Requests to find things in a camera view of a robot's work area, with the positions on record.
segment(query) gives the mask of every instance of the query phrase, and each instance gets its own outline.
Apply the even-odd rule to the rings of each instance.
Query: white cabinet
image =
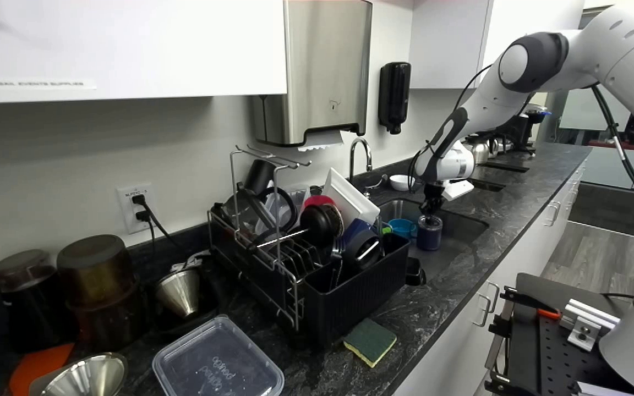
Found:
[[[577,29],[583,0],[416,0],[411,89],[462,89],[517,38]]]
[[[441,339],[427,351],[422,361],[402,383],[396,395],[475,395],[487,374],[484,361],[493,342],[489,324],[505,307],[498,301],[495,312],[487,312],[495,297],[495,288],[492,285],[516,287],[517,274],[539,275],[544,271],[567,230],[581,174],[583,166],[544,208],[544,211],[498,264],[492,278],[481,287],[481,290],[458,312]]]
[[[284,0],[0,0],[0,101],[283,93]]]

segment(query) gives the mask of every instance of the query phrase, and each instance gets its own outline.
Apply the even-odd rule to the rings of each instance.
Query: paper towel dispenser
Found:
[[[366,130],[373,4],[286,0],[286,96],[254,98],[257,141],[301,145],[307,134]]]

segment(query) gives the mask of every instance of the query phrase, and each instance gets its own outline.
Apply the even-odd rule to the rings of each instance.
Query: white machine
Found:
[[[634,115],[634,2],[611,8],[583,32],[516,41],[416,154],[415,174],[426,184],[462,178],[460,168],[451,166],[460,162],[460,140],[502,126],[533,93],[592,85],[604,85]],[[634,312],[602,339],[602,354],[634,386]]]

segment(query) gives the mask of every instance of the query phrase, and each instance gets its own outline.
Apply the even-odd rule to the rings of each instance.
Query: faucet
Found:
[[[375,158],[371,154],[371,147],[369,147],[369,141],[366,140],[354,140],[352,141],[352,147],[351,147],[351,163],[349,163],[349,181],[354,181],[354,152],[356,152],[356,145],[364,145],[364,152],[366,152],[366,173],[373,173],[375,169]]]

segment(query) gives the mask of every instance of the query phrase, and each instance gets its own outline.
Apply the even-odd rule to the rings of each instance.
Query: upper cabinet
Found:
[[[0,101],[284,93],[284,0],[0,0]]]
[[[411,89],[465,85],[517,38],[577,29],[583,0],[415,0]]]

